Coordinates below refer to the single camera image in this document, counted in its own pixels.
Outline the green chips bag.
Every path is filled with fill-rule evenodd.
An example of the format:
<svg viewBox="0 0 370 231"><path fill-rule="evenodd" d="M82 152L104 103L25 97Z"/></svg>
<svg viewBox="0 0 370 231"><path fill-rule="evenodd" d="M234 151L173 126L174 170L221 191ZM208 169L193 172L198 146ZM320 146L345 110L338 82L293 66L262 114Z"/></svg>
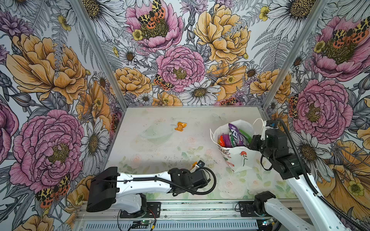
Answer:
<svg viewBox="0 0 370 231"><path fill-rule="evenodd" d="M240 131L241 136L244 137L247 143L250 143L252 141L252 137L247 132L245 132L242 129L239 129L239 131Z"/></svg>

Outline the purple snack packet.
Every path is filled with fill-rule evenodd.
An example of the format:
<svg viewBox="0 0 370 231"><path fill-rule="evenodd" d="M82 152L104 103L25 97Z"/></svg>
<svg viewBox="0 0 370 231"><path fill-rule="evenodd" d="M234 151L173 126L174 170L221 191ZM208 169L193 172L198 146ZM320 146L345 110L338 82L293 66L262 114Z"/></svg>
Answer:
<svg viewBox="0 0 370 231"><path fill-rule="evenodd" d="M244 144L244 137L241 136L239 129L231 123L228 124L228 127L229 127L229 131L231 131L233 133L234 140L237 143L236 147L244 146L245 145Z"/></svg>

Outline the white floral paper bag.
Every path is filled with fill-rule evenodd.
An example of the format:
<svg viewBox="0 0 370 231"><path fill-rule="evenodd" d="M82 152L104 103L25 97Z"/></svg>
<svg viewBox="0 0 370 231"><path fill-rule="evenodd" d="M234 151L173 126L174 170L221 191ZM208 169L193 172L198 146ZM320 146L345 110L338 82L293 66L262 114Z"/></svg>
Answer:
<svg viewBox="0 0 370 231"><path fill-rule="evenodd" d="M252 138L254 135L260 135L263 125L265 125L261 118L256 119L252 124L244 120L236 120L229 123L235 125L238 129L244 130ZM249 149L249 143L246 140L244 140L244 146L234 148L225 148L218 144L220 135L229 135L229 123L220 126L215 131L210 131L212 142L217 146L223 159L233 172L241 172L253 168L254 163L261 157L261 153Z"/></svg>

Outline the small red snack packet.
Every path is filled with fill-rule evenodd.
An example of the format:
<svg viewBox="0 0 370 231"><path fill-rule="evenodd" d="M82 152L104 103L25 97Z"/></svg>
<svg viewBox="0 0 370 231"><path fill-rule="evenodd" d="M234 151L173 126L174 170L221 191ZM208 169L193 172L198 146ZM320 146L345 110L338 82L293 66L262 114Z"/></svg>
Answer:
<svg viewBox="0 0 370 231"><path fill-rule="evenodd" d="M221 147L226 147L226 144L225 144L225 140L224 140L224 136L223 135L220 135L219 139L218 139L218 144L221 146Z"/></svg>

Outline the magenta snack bag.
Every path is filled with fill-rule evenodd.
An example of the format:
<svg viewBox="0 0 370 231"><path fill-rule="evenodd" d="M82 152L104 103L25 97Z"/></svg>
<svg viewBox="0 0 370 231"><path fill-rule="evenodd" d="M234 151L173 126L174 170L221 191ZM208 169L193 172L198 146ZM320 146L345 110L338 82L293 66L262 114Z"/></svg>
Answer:
<svg viewBox="0 0 370 231"><path fill-rule="evenodd" d="M231 143L231 140L230 140L230 136L228 134L223 134L222 135L223 137L223 141L224 141L224 147L225 148L232 148L232 143Z"/></svg>

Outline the narrow orange snack packet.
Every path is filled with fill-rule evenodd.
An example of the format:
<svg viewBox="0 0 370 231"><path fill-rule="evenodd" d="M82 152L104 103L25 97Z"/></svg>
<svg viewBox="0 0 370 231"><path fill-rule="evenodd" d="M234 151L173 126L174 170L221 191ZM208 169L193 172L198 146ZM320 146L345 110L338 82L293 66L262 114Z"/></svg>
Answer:
<svg viewBox="0 0 370 231"><path fill-rule="evenodd" d="M196 170L196 169L198 169L198 168L199 168L198 163L197 163L197 162L195 162L195 163L193 164L192 168L191 168L191 171L195 171L195 170Z"/></svg>

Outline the green white snack packet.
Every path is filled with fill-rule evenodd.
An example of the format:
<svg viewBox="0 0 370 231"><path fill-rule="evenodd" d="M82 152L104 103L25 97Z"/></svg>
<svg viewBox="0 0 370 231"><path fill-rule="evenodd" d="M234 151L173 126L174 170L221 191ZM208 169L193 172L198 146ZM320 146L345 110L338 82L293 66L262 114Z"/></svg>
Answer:
<svg viewBox="0 0 370 231"><path fill-rule="evenodd" d="M230 146L233 148L236 147L237 143L235 142L233 133L231 131L229 132L229 139L230 139Z"/></svg>

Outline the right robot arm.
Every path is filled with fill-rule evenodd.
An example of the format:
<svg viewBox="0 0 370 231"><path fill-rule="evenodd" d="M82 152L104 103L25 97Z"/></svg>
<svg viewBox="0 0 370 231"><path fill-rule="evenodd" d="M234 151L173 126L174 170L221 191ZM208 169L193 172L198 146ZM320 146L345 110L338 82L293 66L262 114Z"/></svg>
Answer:
<svg viewBox="0 0 370 231"><path fill-rule="evenodd" d="M359 223L332 206L319 191L309 168L299 154L289 154L293 139L288 132L274 126L264 127L261 135L254 135L250 148L261 153L281 178L293 189L311 222L308 223L284 206L271 192L255 196L253 210L257 215L270 215L290 231L347 231L350 223L359 231L366 230Z"/></svg>

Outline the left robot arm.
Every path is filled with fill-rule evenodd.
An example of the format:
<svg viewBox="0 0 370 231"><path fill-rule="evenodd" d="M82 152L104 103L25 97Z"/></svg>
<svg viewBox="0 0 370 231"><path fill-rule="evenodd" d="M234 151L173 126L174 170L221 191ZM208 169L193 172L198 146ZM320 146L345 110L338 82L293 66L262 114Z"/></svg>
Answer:
<svg viewBox="0 0 370 231"><path fill-rule="evenodd" d="M172 168L144 175L120 173L117 167L109 167L91 180L86 211L94 213L116 208L136 214L146 212L147 193L207 195L215 187L216 176L206 167Z"/></svg>

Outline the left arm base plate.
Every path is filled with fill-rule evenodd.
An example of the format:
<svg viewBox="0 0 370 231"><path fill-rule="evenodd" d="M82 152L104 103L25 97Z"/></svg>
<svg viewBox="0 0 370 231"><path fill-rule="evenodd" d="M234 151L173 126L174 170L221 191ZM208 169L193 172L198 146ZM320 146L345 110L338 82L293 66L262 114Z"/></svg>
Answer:
<svg viewBox="0 0 370 231"><path fill-rule="evenodd" d="M141 206L138 212L130 214L126 211L121 211L120 218L159 218L161 215L161 202L146 202Z"/></svg>

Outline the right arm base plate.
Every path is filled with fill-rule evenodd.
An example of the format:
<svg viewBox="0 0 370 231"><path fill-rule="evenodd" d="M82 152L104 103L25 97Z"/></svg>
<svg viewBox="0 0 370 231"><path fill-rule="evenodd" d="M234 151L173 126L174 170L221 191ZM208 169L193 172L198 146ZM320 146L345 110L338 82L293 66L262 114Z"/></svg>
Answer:
<svg viewBox="0 0 370 231"><path fill-rule="evenodd" d="M236 210L240 213L240 216L243 218L246 217L258 217L259 215L256 213L257 207L255 203L252 201L239 201L236 207Z"/></svg>

